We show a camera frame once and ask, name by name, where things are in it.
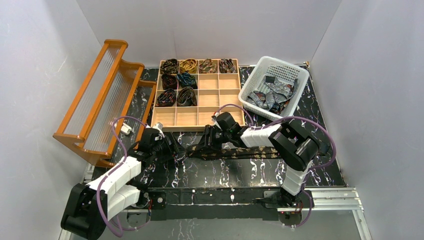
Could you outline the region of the black gold floral tie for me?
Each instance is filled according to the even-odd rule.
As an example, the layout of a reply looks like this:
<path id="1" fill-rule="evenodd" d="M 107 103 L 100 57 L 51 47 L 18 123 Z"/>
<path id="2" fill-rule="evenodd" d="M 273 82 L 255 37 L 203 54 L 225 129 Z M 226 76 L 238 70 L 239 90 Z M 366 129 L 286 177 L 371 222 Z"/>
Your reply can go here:
<path id="1" fill-rule="evenodd" d="M 197 158 L 205 161 L 211 160 L 240 160 L 240 159 L 280 159 L 278 151 L 271 146 L 255 146 L 249 148 L 222 148 L 213 149 L 200 144 L 191 145 L 186 149 L 189 158 Z"/>

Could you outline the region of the white plastic basket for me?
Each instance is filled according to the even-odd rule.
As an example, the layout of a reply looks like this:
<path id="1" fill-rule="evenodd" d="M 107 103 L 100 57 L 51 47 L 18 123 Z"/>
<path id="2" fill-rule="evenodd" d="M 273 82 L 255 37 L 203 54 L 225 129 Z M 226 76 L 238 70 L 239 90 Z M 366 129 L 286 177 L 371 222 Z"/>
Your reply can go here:
<path id="1" fill-rule="evenodd" d="M 245 109 L 269 120 L 292 116 L 310 77 L 289 62 L 263 56 L 238 94 Z"/>

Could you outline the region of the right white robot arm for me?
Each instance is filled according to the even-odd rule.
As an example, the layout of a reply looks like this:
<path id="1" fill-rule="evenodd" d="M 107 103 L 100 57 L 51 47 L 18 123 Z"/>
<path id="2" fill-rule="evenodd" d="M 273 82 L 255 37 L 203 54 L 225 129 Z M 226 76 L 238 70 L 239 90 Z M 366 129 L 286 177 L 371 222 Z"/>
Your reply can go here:
<path id="1" fill-rule="evenodd" d="M 228 112 L 213 116 L 206 125 L 200 142 L 189 147 L 190 155 L 205 160 L 281 158 L 287 168 L 279 193 L 266 193 L 260 203 L 269 207 L 298 204 L 303 185 L 318 155 L 320 142 L 294 119 L 281 118 L 268 126 L 241 126 Z"/>

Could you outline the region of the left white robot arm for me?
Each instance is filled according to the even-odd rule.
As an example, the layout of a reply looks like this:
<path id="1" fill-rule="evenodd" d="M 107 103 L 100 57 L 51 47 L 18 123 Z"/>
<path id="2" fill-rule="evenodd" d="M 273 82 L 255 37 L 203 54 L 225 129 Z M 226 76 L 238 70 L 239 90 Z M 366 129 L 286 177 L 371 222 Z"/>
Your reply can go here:
<path id="1" fill-rule="evenodd" d="M 97 240 L 110 225 L 116 225 L 118 236 L 124 228 L 117 215 L 128 207 L 163 209 L 166 196 L 148 191 L 138 177 L 148 164 L 167 163 L 185 151 L 172 133 L 161 127 L 147 127 L 122 159 L 106 173 L 89 183 L 78 183 L 70 191 L 61 218 L 63 230 L 86 240 Z"/>

